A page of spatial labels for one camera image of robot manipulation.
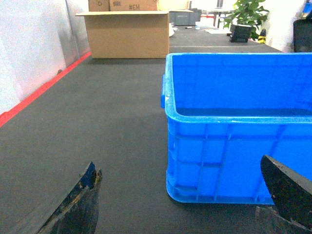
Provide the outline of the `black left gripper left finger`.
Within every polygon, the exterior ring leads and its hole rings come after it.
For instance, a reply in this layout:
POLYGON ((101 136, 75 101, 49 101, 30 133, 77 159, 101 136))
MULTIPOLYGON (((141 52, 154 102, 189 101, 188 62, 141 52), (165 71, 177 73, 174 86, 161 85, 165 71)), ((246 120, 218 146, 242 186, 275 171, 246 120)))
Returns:
POLYGON ((40 234, 93 234, 99 214, 102 171, 90 162, 80 180, 40 228, 40 234))

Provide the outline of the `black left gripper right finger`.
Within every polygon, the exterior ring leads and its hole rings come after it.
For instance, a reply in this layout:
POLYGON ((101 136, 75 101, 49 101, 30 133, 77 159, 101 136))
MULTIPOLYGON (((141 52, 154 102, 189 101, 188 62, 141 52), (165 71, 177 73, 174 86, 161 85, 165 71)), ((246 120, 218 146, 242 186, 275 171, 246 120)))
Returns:
POLYGON ((260 230, 311 231, 312 181, 268 155, 260 168, 275 205, 260 208, 260 230))

